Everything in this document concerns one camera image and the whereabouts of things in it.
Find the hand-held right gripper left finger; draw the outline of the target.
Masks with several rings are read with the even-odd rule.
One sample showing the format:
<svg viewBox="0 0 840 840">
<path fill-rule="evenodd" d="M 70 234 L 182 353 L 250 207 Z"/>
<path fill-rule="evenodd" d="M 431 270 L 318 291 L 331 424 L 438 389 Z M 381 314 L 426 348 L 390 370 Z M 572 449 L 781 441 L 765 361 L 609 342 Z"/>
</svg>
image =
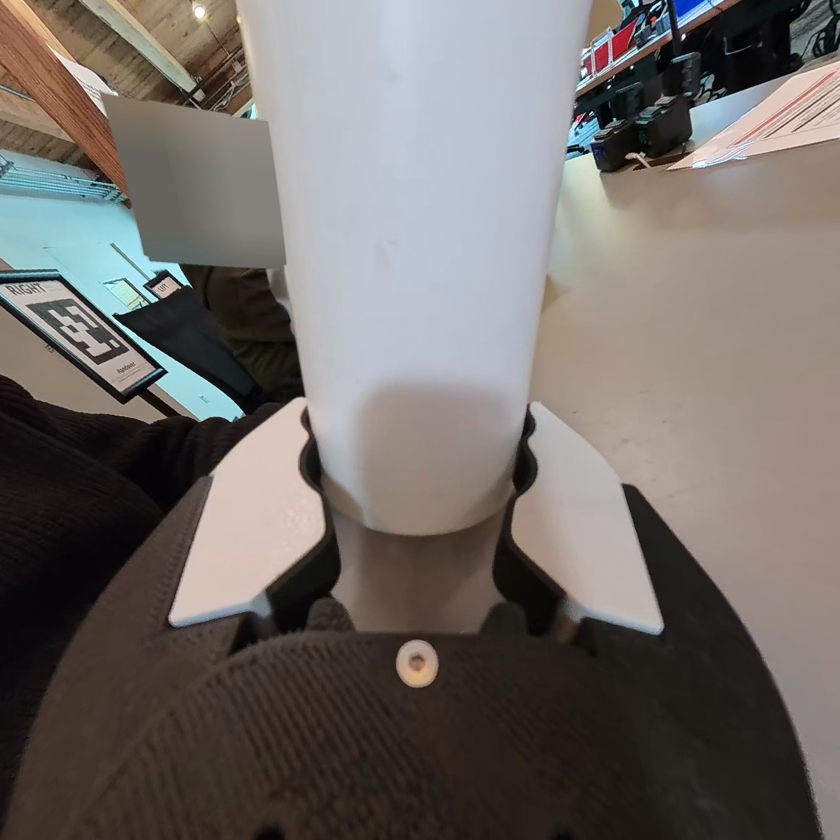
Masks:
<svg viewBox="0 0 840 840">
<path fill-rule="evenodd" d="M 210 475 L 168 615 L 174 628 L 249 616 L 302 628 L 341 572 L 319 449 L 299 397 L 240 440 Z"/>
</svg>

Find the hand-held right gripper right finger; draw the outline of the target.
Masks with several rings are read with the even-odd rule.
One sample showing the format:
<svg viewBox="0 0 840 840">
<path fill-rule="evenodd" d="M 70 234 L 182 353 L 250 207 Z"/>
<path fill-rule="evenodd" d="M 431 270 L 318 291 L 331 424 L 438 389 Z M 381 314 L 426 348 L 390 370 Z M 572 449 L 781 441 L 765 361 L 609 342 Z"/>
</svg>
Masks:
<svg viewBox="0 0 840 840">
<path fill-rule="evenodd" d="M 528 405 L 492 561 L 501 598 L 533 637 L 585 619 L 652 637 L 664 618 L 623 485 L 540 402 Z"/>
</svg>

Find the white bottle black cap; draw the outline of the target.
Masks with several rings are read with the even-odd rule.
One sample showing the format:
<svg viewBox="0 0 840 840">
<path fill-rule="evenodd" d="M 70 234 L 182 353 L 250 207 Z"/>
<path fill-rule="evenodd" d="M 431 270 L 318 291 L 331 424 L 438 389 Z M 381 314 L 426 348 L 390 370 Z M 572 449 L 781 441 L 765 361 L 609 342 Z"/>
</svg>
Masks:
<svg viewBox="0 0 840 840">
<path fill-rule="evenodd" d="M 467 529 L 508 496 L 592 2 L 237 2 L 331 498 Z"/>
</svg>

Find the person's left forearm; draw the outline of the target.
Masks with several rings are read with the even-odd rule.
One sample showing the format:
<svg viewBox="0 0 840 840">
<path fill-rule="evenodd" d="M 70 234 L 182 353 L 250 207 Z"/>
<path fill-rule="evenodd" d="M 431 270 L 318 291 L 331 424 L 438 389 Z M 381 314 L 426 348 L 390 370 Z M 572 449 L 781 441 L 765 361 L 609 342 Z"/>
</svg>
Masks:
<svg viewBox="0 0 840 840">
<path fill-rule="evenodd" d="M 236 444 L 280 409 L 281 404 L 270 403 L 236 421 L 214 417 L 199 422 L 179 416 L 147 424 L 121 448 L 122 472 L 161 509 L 171 510 Z"/>
</svg>

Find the dark cloth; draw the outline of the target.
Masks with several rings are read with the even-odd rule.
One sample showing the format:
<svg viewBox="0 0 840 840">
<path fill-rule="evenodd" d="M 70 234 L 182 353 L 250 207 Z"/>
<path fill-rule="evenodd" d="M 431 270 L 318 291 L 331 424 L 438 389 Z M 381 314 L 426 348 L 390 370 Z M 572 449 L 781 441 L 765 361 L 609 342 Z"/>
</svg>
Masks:
<svg viewBox="0 0 840 840">
<path fill-rule="evenodd" d="M 191 287 L 113 318 L 230 398 L 246 415 L 266 404 L 250 373 L 225 342 L 210 312 Z"/>
</svg>

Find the framed marker sign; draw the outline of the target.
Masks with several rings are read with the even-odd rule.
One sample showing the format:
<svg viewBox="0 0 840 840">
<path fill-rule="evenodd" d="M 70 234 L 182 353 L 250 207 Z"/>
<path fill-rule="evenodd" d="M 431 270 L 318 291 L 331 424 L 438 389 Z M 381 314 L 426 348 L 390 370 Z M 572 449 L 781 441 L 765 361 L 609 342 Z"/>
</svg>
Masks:
<svg viewBox="0 0 840 840">
<path fill-rule="evenodd" d="M 167 373 L 57 270 L 3 271 L 1 304 L 121 404 L 147 392 Z"/>
</svg>

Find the black battery charger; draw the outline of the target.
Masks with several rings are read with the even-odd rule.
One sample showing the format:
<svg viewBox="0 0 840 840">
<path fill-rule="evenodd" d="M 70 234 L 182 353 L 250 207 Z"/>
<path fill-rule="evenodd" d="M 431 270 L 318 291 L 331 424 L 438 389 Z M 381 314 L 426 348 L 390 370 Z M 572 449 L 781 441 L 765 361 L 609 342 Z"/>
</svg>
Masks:
<svg viewBox="0 0 840 840">
<path fill-rule="evenodd" d="M 627 156 L 639 152 L 635 121 L 625 119 L 608 123 L 595 133 L 591 152 L 599 172 L 612 173 L 624 168 Z"/>
<path fill-rule="evenodd" d="M 701 83 L 701 53 L 684 51 L 685 39 L 679 27 L 676 2 L 667 1 L 673 56 L 664 71 L 663 93 L 667 97 L 679 98 L 693 107 L 699 95 Z"/>
<path fill-rule="evenodd" d="M 685 97 L 662 97 L 635 118 L 637 150 L 647 158 L 664 156 L 687 143 L 693 126 L 691 100 Z"/>
</svg>

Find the printed paper sheet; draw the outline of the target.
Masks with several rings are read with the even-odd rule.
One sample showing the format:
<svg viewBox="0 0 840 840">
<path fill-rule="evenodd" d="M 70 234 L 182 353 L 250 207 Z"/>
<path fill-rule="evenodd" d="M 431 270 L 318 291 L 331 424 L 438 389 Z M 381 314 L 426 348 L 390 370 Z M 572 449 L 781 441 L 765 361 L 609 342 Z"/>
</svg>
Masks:
<svg viewBox="0 0 840 840">
<path fill-rule="evenodd" d="M 798 73 L 670 171 L 705 169 L 839 139 L 839 61 Z"/>
</svg>

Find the red plastic bin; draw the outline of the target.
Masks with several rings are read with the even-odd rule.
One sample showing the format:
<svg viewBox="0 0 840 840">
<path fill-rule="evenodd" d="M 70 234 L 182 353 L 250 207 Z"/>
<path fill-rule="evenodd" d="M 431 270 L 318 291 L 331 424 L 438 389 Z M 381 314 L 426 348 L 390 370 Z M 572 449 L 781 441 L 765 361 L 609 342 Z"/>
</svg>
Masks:
<svg viewBox="0 0 840 840">
<path fill-rule="evenodd" d="M 633 49 L 636 44 L 637 32 L 644 23 L 644 16 L 633 18 L 617 31 L 607 29 L 598 35 L 581 54 L 580 83 L 610 69 L 617 60 Z"/>
</svg>

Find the wooden post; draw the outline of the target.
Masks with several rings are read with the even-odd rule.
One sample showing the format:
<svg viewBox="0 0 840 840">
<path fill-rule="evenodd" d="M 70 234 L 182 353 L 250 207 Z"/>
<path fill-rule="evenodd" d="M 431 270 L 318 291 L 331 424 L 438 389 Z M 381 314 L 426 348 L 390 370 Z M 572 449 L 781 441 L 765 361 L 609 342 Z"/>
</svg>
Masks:
<svg viewBox="0 0 840 840">
<path fill-rule="evenodd" d="M 129 194 L 107 116 L 12 2 L 1 2 L 2 66 L 116 185 Z"/>
</svg>

